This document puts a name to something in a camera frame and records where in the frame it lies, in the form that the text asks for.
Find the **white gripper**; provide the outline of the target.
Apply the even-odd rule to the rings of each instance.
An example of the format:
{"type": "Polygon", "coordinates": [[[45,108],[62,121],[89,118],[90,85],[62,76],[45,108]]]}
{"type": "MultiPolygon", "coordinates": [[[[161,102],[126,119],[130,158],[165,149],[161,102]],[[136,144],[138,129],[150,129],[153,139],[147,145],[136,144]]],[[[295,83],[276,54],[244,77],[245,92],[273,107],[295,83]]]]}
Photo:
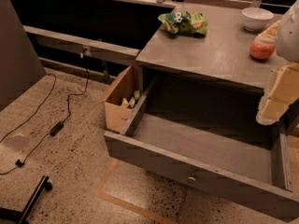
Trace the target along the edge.
{"type": "Polygon", "coordinates": [[[272,70],[258,105],[256,121],[272,125],[299,99],[299,0],[282,16],[255,38],[256,42],[276,44],[278,56],[287,61],[285,66],[272,70]]]}

